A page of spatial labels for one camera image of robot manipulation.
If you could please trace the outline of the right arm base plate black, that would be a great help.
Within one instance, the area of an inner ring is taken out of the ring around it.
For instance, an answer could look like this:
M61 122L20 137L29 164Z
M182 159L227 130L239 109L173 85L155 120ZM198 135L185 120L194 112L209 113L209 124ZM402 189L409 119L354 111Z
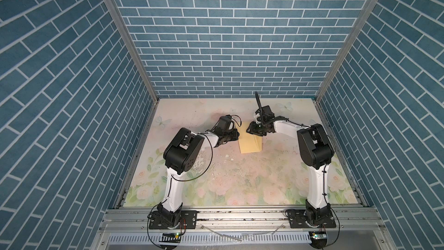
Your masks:
M333 212L328 208L323 209L287 209L284 212L292 229L334 229L336 222Z

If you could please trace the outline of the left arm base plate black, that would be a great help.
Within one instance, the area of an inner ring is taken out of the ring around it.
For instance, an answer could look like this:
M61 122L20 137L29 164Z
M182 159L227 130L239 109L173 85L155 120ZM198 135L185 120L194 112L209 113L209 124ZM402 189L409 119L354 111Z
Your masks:
M178 229L181 224L182 228L195 229L197 223L196 210L182 210L177 212L153 211L149 221L150 230L167 230Z

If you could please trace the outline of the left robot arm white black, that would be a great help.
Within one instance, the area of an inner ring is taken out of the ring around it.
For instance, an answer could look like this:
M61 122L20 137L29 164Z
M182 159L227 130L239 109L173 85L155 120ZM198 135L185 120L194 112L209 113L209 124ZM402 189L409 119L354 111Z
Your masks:
M175 135L163 154L167 167L167 182L164 199L156 207L155 213L161 224L174 228L180 223L183 207L182 192L186 182L196 178L186 178L202 148L214 149L231 141L238 141L237 122L232 115L219 118L217 123L203 133L193 133L182 127Z

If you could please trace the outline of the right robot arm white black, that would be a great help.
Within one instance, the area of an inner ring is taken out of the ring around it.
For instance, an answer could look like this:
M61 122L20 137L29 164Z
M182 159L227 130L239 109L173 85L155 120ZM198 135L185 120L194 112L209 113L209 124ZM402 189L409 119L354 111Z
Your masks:
M246 132L259 137L279 133L297 139L299 155L309 169L305 220L313 227L336 227L335 215L327 200L327 175L334 150L324 127L294 123L283 116L275 116L268 105L259 105Z

